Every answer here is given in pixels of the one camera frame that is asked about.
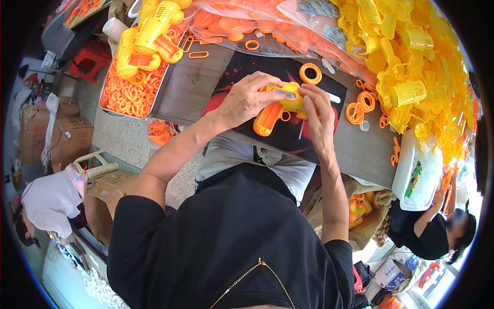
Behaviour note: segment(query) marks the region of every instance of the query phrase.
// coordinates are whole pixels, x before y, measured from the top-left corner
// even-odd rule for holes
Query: white shirt
[[[22,204],[35,227],[55,231],[61,238],[72,233],[69,218],[79,213],[82,198],[66,171],[44,176],[29,183],[24,190]]]

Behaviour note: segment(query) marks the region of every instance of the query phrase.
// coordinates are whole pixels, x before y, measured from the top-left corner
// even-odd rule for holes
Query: necklace chain
[[[247,276],[248,273],[250,273],[251,271],[253,271],[256,267],[258,267],[259,265],[263,265],[263,266],[266,266],[267,268],[269,268],[269,270],[273,273],[273,275],[276,277],[276,279],[278,280],[278,282],[280,283],[281,287],[283,288],[283,291],[285,291],[286,295],[288,296],[288,300],[290,301],[291,303],[291,306],[293,307],[293,309],[295,309],[295,305],[293,304],[293,302],[291,301],[291,297],[290,295],[288,295],[288,292],[287,290],[285,289],[285,286],[283,285],[283,283],[281,282],[280,278],[278,277],[278,275],[276,275],[276,273],[271,269],[271,267],[269,267],[269,265],[266,264],[265,261],[261,261],[261,258],[259,258],[259,261],[257,262],[256,265],[252,266],[249,270],[247,270],[243,275],[241,275],[237,280],[235,280],[234,283],[232,283],[232,285],[230,285],[230,287],[228,289],[226,289],[226,291],[218,298],[218,300],[216,302],[214,302],[214,304],[209,307],[209,309],[212,309],[222,298],[223,296],[225,296],[228,292],[231,291],[231,289],[233,289],[233,287],[239,283],[240,280],[242,280],[245,276]]]

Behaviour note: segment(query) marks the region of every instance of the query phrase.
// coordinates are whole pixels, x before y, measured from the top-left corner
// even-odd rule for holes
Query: red plastic stool
[[[112,57],[107,51],[108,46],[89,40],[74,58],[69,70],[94,84],[96,82],[94,76],[98,73],[98,70],[109,66],[112,62]]]

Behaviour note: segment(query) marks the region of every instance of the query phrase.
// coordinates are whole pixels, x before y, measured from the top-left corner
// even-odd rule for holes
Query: person in white shirt
[[[85,176],[78,175],[69,165],[59,173],[30,182],[13,216],[21,242],[26,246],[36,244],[39,247],[34,237],[35,228],[38,228],[57,232],[63,239],[61,243],[64,243],[72,233],[68,218],[78,218],[84,226],[81,184],[85,181]]]

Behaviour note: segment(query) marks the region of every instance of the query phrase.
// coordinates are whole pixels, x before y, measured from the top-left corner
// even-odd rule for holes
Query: beige plastic stool
[[[74,168],[74,170],[77,171],[77,173],[79,173],[81,175],[86,174],[88,180],[93,180],[93,179],[102,177],[108,173],[118,171],[119,165],[115,162],[113,162],[113,163],[106,162],[106,160],[103,159],[103,157],[101,156],[101,153],[103,153],[103,150],[99,150],[99,151],[90,153],[88,155],[79,157],[77,160],[75,160],[72,163],[72,167]],[[85,161],[85,160],[91,160],[93,158],[98,159],[99,162],[101,162],[101,166],[97,166],[97,167],[92,168],[92,169],[84,170],[84,168],[81,166],[81,162]]]

